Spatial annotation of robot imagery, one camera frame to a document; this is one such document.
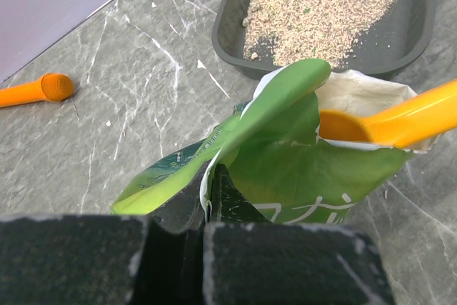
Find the gray plastic tray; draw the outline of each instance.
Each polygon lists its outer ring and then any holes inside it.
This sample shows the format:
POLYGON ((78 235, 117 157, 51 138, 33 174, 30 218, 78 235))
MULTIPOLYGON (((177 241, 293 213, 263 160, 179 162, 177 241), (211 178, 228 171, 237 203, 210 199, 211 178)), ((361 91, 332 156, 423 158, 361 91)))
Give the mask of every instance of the gray plastic tray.
MULTIPOLYGON (((212 33, 213 47, 221 59, 242 74, 260 79, 279 68, 267 49, 256 50, 259 59, 243 58, 245 29, 242 21, 250 0, 222 0, 212 33)), ((433 31, 437 0, 396 0, 388 13, 353 46, 356 58, 348 68, 381 79, 416 60, 428 46, 433 31)))

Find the marble tile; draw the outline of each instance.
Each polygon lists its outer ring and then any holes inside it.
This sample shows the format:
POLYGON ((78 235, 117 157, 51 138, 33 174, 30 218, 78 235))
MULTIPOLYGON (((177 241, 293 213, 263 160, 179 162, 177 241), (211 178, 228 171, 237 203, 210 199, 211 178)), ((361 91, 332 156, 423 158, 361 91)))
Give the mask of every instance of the marble tile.
MULTIPOLYGON (((220 0, 115 0, 0 88, 69 75, 62 104, 0 109, 0 212, 106 213, 130 179, 203 138, 255 81, 220 61, 220 0)), ((422 92, 457 75, 457 0, 439 0, 424 55, 395 81, 422 92)), ((456 304, 457 133, 356 206, 398 304, 456 304)))

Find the litter pellet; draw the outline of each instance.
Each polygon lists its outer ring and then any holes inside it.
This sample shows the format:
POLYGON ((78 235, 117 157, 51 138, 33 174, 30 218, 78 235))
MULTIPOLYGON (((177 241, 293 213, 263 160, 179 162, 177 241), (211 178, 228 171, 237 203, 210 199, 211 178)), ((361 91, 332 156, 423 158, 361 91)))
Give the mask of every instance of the litter pellet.
POLYGON ((358 37, 381 19, 394 1, 251 0, 244 56, 250 59, 262 38, 274 36, 271 44, 276 65, 311 57, 325 59, 333 67, 344 65, 358 37))

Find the litter bag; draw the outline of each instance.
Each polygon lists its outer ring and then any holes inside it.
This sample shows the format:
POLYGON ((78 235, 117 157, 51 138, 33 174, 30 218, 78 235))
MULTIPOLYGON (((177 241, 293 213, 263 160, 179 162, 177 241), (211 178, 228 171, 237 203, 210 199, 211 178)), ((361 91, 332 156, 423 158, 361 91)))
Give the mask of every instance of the litter bag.
POLYGON ((262 78, 251 101, 198 143, 136 176, 111 207, 148 214, 184 188, 205 161, 200 201, 211 210, 211 180, 225 164, 235 187, 276 223, 339 223, 366 195, 433 139, 410 149, 327 141, 318 135, 319 109, 369 116, 416 94, 405 85, 357 71, 331 73, 319 59, 297 61, 262 78))

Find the tray rim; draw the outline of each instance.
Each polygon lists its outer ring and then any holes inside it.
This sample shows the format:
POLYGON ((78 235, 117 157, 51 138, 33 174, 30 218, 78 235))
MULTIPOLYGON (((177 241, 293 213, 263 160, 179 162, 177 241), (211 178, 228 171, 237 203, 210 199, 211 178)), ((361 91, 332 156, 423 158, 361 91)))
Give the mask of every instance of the tray rim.
MULTIPOLYGON (((398 71, 399 69, 403 69, 409 64, 412 64, 416 59, 418 59, 421 56, 421 54, 426 50, 433 36, 436 5, 438 0, 427 0, 427 2, 428 4, 431 4, 432 8, 434 8, 434 11, 427 11, 423 25, 423 35, 416 43, 416 45, 411 49, 411 51, 401 59, 393 62, 392 64, 360 69, 359 71, 361 73, 369 76, 382 76, 385 74, 392 74, 393 72, 398 71)), ((211 31, 211 42, 213 44, 213 49, 216 52, 216 54, 227 64, 235 66, 236 68, 238 67, 242 69, 253 69, 259 72, 264 72, 265 74, 270 73, 278 68, 281 68, 281 66, 272 66, 265 62, 248 61, 245 59, 240 59, 238 57, 227 54, 224 51, 218 40, 218 30, 222 20, 222 12, 226 7, 226 3, 227 0, 221 0, 219 10, 217 11, 216 20, 214 21, 213 29, 211 31)), ((345 70, 347 69, 332 69, 332 71, 334 72, 342 72, 345 70)))

